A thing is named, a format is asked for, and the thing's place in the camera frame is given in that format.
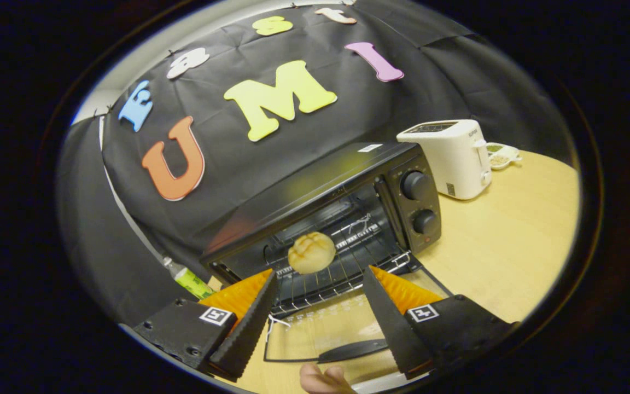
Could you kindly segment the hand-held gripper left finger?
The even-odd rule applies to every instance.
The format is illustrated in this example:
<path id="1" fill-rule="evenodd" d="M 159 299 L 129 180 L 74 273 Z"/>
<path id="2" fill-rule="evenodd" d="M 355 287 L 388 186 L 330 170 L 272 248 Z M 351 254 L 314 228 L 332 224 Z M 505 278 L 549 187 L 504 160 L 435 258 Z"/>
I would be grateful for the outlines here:
<path id="1" fill-rule="evenodd" d="M 176 299 L 133 328 L 150 345 L 202 373 L 237 381 L 277 295 L 267 269 L 199 302 Z"/>

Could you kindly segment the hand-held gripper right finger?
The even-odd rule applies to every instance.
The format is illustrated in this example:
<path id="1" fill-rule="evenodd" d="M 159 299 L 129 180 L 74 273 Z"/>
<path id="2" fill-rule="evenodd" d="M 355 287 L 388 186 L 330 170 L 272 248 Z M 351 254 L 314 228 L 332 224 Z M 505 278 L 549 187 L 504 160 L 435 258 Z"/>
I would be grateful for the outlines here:
<path id="1" fill-rule="evenodd" d="M 518 326 L 465 295 L 443 298 L 375 266 L 364 270 L 363 289 L 397 368 L 409 379 L 457 370 Z"/>

